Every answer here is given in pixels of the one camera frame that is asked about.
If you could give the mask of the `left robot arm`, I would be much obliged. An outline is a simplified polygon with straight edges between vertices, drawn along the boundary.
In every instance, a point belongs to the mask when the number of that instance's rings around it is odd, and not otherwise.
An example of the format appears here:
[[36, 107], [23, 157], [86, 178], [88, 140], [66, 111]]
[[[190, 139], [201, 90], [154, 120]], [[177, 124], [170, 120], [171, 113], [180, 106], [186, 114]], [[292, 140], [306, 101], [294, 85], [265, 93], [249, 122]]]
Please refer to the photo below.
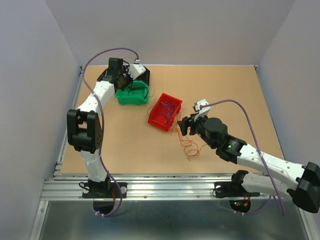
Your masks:
[[85, 199], [112, 198], [115, 185], [101, 163], [104, 130], [101, 109], [115, 92], [127, 85], [128, 68], [122, 58], [109, 58], [108, 68], [97, 79], [86, 100], [67, 112], [67, 141], [80, 152], [88, 171], [87, 182], [80, 182]]

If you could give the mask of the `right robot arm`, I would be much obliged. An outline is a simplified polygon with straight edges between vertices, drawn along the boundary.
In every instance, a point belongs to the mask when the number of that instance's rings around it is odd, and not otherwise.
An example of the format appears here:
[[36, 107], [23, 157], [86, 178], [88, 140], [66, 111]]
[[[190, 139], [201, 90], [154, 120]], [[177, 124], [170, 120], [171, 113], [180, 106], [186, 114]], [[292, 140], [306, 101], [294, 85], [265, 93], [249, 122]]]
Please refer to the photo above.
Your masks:
[[181, 134], [198, 135], [222, 160], [257, 170], [238, 170], [231, 181], [218, 184], [212, 195], [218, 199], [256, 197], [259, 194], [289, 199], [300, 209], [318, 213], [320, 209], [320, 167], [299, 164], [258, 151], [244, 140], [228, 133], [218, 118], [192, 114], [177, 122]]

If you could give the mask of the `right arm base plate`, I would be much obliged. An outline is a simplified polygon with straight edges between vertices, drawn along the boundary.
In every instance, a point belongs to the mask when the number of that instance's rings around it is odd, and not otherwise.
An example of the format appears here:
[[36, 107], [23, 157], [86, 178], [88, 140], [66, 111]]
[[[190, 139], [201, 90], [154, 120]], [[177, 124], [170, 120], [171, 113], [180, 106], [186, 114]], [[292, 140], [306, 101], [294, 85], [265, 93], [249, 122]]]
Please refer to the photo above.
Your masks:
[[214, 184], [212, 196], [218, 199], [247, 197], [249, 193], [239, 184], [231, 181], [220, 181]]

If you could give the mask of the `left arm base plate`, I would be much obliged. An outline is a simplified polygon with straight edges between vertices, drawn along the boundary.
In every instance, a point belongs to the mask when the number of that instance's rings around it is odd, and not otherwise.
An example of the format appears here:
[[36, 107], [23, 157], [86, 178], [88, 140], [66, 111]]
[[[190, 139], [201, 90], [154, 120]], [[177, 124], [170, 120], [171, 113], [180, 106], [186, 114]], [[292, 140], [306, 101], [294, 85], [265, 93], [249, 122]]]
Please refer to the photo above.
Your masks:
[[125, 199], [127, 197], [127, 188], [128, 184], [126, 182], [119, 182], [120, 190], [114, 182], [111, 182], [110, 188], [101, 189], [101, 190], [93, 190], [89, 187], [88, 182], [80, 182], [78, 185], [82, 189], [82, 198], [83, 199], [119, 199], [122, 197]]

